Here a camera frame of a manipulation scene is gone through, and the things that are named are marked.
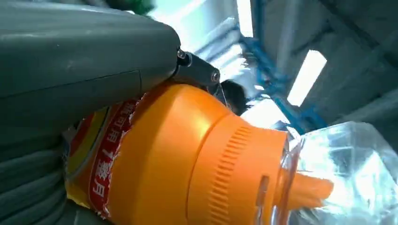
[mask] gray plastic object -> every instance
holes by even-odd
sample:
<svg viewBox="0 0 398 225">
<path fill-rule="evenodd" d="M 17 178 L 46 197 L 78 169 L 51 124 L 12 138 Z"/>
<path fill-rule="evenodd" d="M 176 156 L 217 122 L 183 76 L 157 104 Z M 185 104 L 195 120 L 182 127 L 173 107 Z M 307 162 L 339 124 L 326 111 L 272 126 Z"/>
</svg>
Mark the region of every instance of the gray plastic object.
<svg viewBox="0 0 398 225">
<path fill-rule="evenodd" d="M 0 144 L 59 134 L 176 70 L 169 26 L 90 6 L 0 2 Z"/>
</svg>

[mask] blue metal frame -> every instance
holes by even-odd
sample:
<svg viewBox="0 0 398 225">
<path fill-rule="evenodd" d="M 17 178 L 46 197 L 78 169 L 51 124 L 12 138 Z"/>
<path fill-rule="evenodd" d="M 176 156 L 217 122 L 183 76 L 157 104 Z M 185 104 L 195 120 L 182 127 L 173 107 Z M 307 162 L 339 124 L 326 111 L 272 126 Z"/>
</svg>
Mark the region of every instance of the blue metal frame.
<svg viewBox="0 0 398 225">
<path fill-rule="evenodd" d="M 262 40 L 263 36 L 263 31 L 261 27 L 261 22 L 263 21 L 262 17 L 262 10 L 263 10 L 263 3 L 262 0 L 256 0 L 256 26 L 257 30 L 256 33 L 257 39 Z M 195 54 L 200 54 L 204 52 L 208 47 L 211 45 L 216 44 L 217 42 L 223 40 L 228 36 L 230 32 L 239 30 L 238 24 L 231 29 L 228 29 L 225 33 L 219 35 L 218 37 L 214 38 L 212 41 L 210 41 L 207 45 L 202 47 L 201 49 L 197 50 Z M 286 84 L 289 81 L 289 79 L 278 79 L 277 77 L 288 77 L 288 76 L 276 76 L 278 73 L 278 70 L 273 63 L 273 61 L 268 57 L 268 55 L 263 51 L 263 48 L 261 47 L 261 42 L 258 41 L 257 39 L 251 38 L 251 37 L 243 37 L 241 34 L 241 38 L 239 39 L 238 42 L 232 43 L 228 45 L 225 49 L 222 49 L 221 51 L 217 52 L 216 54 L 210 56 L 207 61 L 213 61 L 220 57 L 223 53 L 228 51 L 233 45 L 235 44 L 242 44 L 246 47 L 246 49 L 251 52 L 256 58 L 258 62 L 258 68 L 256 71 L 256 77 L 257 77 L 257 83 L 261 86 L 264 87 L 264 92 L 260 93 L 261 94 L 267 94 L 271 97 L 271 99 L 275 102 L 275 104 L 279 107 L 279 109 L 282 111 L 282 113 L 286 116 L 286 118 L 289 120 L 290 124 L 288 126 L 291 126 L 297 130 L 297 132 L 300 135 L 305 134 L 307 131 L 309 131 L 309 127 L 305 126 L 305 123 L 303 122 L 307 117 L 310 117 L 314 124 L 316 125 L 316 128 L 324 128 L 327 126 L 326 122 L 314 112 L 314 108 L 310 108 L 308 110 L 305 110 L 303 112 L 300 111 L 300 109 L 295 108 L 292 106 L 286 99 L 285 93 L 286 93 Z M 268 79 L 266 80 L 263 78 L 262 73 L 264 73 L 265 77 Z"/>
</svg>

